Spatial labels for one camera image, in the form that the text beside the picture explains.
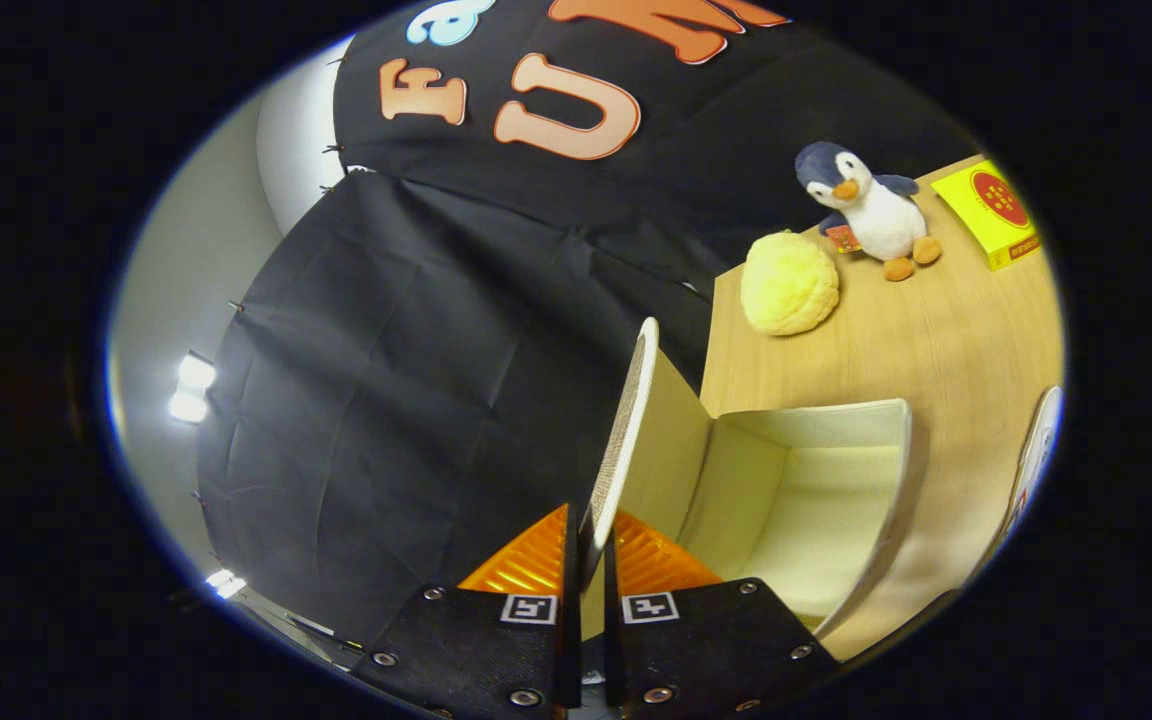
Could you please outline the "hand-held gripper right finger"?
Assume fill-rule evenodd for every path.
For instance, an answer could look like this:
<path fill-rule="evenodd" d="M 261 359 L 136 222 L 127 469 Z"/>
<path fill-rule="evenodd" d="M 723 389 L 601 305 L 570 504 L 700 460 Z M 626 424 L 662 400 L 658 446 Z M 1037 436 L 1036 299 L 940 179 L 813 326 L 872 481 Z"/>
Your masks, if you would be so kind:
<path fill-rule="evenodd" d="M 817 687 L 817 638 L 763 579 L 719 578 L 628 511 L 602 559 L 605 702 L 621 719 L 765 719 Z"/>

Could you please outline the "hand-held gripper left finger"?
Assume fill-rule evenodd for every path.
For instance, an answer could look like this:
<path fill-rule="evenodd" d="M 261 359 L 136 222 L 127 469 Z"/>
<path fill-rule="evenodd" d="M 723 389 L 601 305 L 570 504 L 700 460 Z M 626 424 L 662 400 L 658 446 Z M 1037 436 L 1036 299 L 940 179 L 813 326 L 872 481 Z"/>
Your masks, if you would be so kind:
<path fill-rule="evenodd" d="M 460 584 L 422 585 L 353 679 L 419 717 L 570 717 L 582 702 L 579 523 L 563 503 Z"/>

